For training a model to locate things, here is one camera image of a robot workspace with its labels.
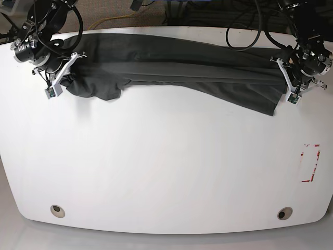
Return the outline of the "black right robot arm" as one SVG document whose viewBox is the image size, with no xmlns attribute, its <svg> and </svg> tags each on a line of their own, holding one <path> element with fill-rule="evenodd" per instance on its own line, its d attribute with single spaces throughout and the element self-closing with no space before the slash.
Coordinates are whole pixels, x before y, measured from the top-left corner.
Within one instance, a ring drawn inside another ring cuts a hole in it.
<svg viewBox="0 0 333 250">
<path fill-rule="evenodd" d="M 83 35 L 83 20 L 76 7 L 77 1 L 34 1 L 27 20 L 18 31 L 10 49 L 20 63 L 30 62 L 47 76 L 54 76 L 69 61 Z M 69 47 L 64 40 L 52 39 L 66 23 L 73 11 L 79 21 L 76 41 Z"/>
</svg>

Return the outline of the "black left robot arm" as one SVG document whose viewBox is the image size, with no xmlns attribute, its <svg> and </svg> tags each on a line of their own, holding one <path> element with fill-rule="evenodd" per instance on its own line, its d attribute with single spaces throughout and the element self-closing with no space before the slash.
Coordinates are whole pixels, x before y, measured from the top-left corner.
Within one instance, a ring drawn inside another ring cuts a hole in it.
<svg viewBox="0 0 333 250">
<path fill-rule="evenodd" d="M 294 87 L 307 85 L 332 67 L 332 52 L 324 46 L 324 21 L 316 12 L 316 1 L 278 1 L 278 4 L 288 17 L 299 46 L 288 56 L 288 76 Z"/>
</svg>

